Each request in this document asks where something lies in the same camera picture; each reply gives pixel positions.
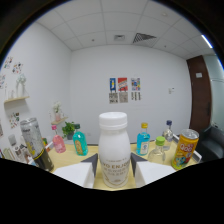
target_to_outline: ceiling vent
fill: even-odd
[[[157,42],[157,40],[158,40],[158,37],[150,36],[148,34],[137,33],[135,35],[133,44],[141,45],[145,47],[153,47],[155,43]]]
[[[125,35],[114,35],[114,40],[116,41],[125,40]]]

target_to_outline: orange can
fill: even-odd
[[[187,166],[198,143],[198,132],[191,129],[181,131],[179,142],[171,165],[176,170],[181,170]]]

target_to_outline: pink bottle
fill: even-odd
[[[52,125],[52,130],[55,130],[55,132],[56,132],[56,135],[53,137],[53,143],[54,143],[55,150],[58,153],[62,153],[66,150],[63,138],[57,134],[57,126],[56,125]]]

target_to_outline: ceiling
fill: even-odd
[[[72,51],[125,44],[151,47],[184,59],[215,55],[201,33],[183,16],[152,0],[73,0],[40,17],[37,23]],[[137,33],[155,38],[133,43]],[[114,40],[124,35],[124,40]]]

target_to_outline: potted plant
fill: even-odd
[[[73,121],[65,122],[65,127],[62,127],[62,131],[64,134],[63,138],[67,136],[68,140],[72,140],[75,131],[75,123]]]

